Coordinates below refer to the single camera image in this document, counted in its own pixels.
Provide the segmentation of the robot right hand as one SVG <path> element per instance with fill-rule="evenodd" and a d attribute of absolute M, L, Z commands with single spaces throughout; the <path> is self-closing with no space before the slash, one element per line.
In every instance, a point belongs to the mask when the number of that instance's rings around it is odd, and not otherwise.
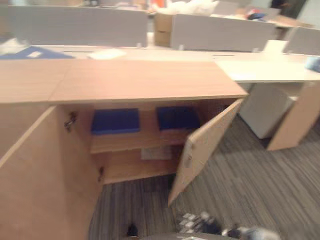
<path fill-rule="evenodd" d="M 238 226 L 224 228 L 223 224 L 215 217 L 203 211 L 200 215 L 193 213 L 179 213 L 176 216 L 176 229 L 179 233 L 203 233 L 220 235 L 234 239 L 241 239 L 242 233 Z"/>

